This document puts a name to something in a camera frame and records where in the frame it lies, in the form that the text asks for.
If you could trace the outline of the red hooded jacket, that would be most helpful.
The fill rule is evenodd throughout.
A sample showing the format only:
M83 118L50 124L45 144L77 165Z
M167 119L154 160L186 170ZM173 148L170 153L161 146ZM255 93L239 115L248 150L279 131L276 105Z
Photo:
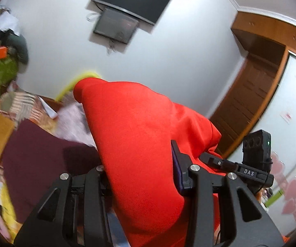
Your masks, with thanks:
M202 153L215 153L220 132L201 114L139 83L86 78L73 94L130 245L184 246L189 207L174 185L171 141L199 163Z

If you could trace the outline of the maroon garment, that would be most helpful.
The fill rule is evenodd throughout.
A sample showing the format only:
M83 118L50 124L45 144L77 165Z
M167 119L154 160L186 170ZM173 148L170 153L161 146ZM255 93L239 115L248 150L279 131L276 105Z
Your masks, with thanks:
M100 164L95 147L57 138L30 120L21 122L2 153L3 176L17 222L25 222L62 173L83 175Z

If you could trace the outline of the wooden door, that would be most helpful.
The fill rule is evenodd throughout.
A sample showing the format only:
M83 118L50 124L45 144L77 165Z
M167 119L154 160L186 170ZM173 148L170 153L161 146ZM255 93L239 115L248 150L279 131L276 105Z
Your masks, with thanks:
M267 98L279 70L285 45L247 32L233 32L248 52L230 90L210 121L222 137L216 152L227 158Z

